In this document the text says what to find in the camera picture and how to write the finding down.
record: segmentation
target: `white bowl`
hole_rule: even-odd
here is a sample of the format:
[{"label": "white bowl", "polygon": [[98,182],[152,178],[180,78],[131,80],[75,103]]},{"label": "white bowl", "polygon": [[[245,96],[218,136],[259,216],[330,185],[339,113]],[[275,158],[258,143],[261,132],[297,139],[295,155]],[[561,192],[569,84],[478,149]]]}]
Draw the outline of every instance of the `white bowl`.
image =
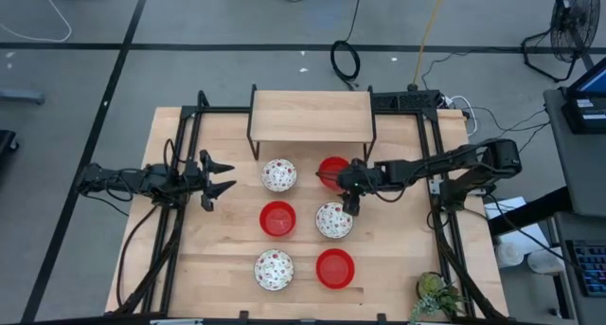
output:
[{"label": "white bowl", "polygon": [[255,263],[255,279],[268,291],[279,291],[293,280],[291,257],[279,249],[270,249],[259,255]]},{"label": "white bowl", "polygon": [[271,191],[286,191],[296,181],[296,169],[293,163],[286,159],[274,159],[265,164],[261,173],[261,181],[265,188]]},{"label": "white bowl", "polygon": [[353,228],[353,217],[343,212],[343,205],[328,202],[315,214],[315,225],[322,235],[330,239],[341,239]]}]

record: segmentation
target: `wooden shelf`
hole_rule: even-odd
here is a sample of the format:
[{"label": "wooden shelf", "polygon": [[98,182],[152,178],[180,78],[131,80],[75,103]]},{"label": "wooden shelf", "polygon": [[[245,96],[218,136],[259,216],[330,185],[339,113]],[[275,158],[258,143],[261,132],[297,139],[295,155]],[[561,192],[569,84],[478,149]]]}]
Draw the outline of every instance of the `wooden shelf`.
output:
[{"label": "wooden shelf", "polygon": [[253,85],[248,139],[371,144],[376,139],[371,91],[269,91]]}]

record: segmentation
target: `concrete floor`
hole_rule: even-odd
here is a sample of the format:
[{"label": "concrete floor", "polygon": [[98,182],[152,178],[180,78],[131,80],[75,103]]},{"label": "concrete floor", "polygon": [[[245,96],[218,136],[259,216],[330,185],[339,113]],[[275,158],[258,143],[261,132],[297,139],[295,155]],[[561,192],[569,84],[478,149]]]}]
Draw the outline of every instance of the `concrete floor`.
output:
[{"label": "concrete floor", "polygon": [[[121,43],[137,0],[54,1],[74,29],[70,42],[93,44]],[[418,45],[434,2],[362,0],[350,42]],[[347,35],[354,5],[355,0],[148,0],[134,42],[331,44]],[[517,46],[548,27],[552,5],[553,0],[444,0],[429,44]],[[0,0],[0,22],[39,37],[63,33],[45,0]],[[605,27],[594,46],[606,46]],[[0,43],[20,41],[0,30]],[[0,264],[0,323],[21,318],[117,53],[0,49],[0,86],[41,90],[47,100],[42,106],[0,102],[0,129],[16,131],[22,145],[2,172],[0,188],[0,252],[5,258]],[[427,53],[424,68],[445,55]],[[360,56],[361,86],[401,91],[412,80],[416,53]],[[566,69],[551,55],[533,59],[552,71]],[[574,78],[583,72],[579,65]],[[523,66],[519,54],[453,57],[437,64],[427,81],[448,96],[462,95],[472,105],[490,108],[505,126],[542,108],[543,90],[556,87]],[[211,104],[245,105],[252,83],[262,89],[346,89],[324,51],[130,51],[93,161],[107,168],[138,166],[156,107],[192,104],[199,89]],[[488,114],[478,111],[477,116],[480,129],[472,141],[499,135]],[[544,120],[545,115],[533,119]],[[530,135],[510,137],[523,144]],[[531,200],[563,185],[549,129],[537,134],[522,159],[524,171],[499,184],[499,197]],[[79,199],[37,319],[102,313],[125,224],[123,216],[103,204]],[[571,323],[546,314],[547,307],[557,306],[551,278],[523,268],[505,270],[502,278],[512,316]],[[532,294],[527,293],[530,287]]]}]

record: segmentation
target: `potted plant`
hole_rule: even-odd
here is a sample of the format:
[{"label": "potted plant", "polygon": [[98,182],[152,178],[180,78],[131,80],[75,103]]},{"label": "potted plant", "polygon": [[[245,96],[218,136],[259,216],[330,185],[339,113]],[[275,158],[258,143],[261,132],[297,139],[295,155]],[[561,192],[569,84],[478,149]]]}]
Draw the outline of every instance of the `potted plant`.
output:
[{"label": "potted plant", "polygon": [[410,315],[410,324],[416,325],[422,315],[433,316],[437,311],[444,313],[461,312],[456,304],[463,298],[452,284],[447,284],[444,278],[436,272],[425,272],[417,281],[417,296]]}]

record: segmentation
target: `keyboard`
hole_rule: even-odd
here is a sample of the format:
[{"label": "keyboard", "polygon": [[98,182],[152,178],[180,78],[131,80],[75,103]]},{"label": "keyboard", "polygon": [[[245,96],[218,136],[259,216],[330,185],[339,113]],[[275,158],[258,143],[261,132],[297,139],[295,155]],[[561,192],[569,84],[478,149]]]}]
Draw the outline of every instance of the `keyboard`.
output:
[{"label": "keyboard", "polygon": [[584,295],[606,298],[606,242],[567,241],[566,245],[573,263],[583,270],[582,273],[577,272],[577,277]]},{"label": "keyboard", "polygon": [[437,108],[442,98],[438,90],[428,90],[373,93],[372,101],[377,112],[417,112],[423,108]]}]

